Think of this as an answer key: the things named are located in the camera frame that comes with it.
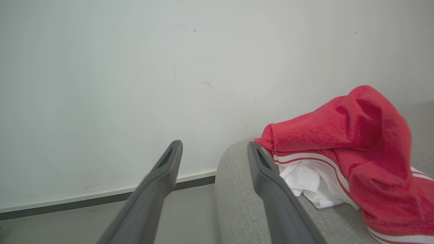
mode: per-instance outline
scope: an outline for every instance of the gray floor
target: gray floor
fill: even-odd
[[[1,244],[93,244],[124,201],[0,221]],[[214,184],[172,192],[164,201],[156,244],[220,244]]]

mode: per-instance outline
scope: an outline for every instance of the baseboard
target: baseboard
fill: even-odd
[[[199,173],[195,173],[195,174],[181,175],[181,176],[178,176],[178,178],[176,179],[176,183],[182,183],[182,182],[186,182],[186,181],[193,181],[193,180],[197,180],[197,179],[201,179],[201,178],[207,178],[210,176],[215,176],[216,171],[217,171],[216,169],[213,169],[213,170],[203,171],[203,172],[199,172]],[[115,188],[115,189],[110,189],[110,190],[105,190],[105,191],[95,191],[95,192],[90,192],[90,193],[86,193],[86,194],[50,199],[50,200],[46,200],[46,201],[32,202],[32,203],[23,204],[20,206],[11,206],[11,207],[6,207],[6,208],[0,208],[0,213],[20,211],[20,210],[25,210],[25,209],[48,207],[48,206],[66,204],[66,203],[71,203],[71,202],[76,202],[76,201],[86,201],[86,200],[91,200],[94,198],[110,197],[113,195],[121,195],[121,194],[133,192],[137,186],[138,185],[130,185],[130,186],[126,186],[126,187],[120,187],[120,188]]]

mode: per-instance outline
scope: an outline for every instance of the red jacket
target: red jacket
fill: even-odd
[[[374,88],[270,124],[255,141],[287,163],[309,155],[333,167],[379,242],[434,243],[434,181],[410,167],[407,122]]]

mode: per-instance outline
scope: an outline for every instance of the wall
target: wall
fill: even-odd
[[[369,84],[434,100],[433,1],[3,0],[0,208],[179,175]]]

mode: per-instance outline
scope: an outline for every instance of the clothing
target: clothing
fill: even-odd
[[[379,242],[434,243],[434,181],[410,166],[410,129],[374,88],[357,87],[311,113],[270,124],[255,141],[279,164],[298,163],[305,172],[305,166],[328,168],[315,170],[325,175],[328,193],[360,207]]]

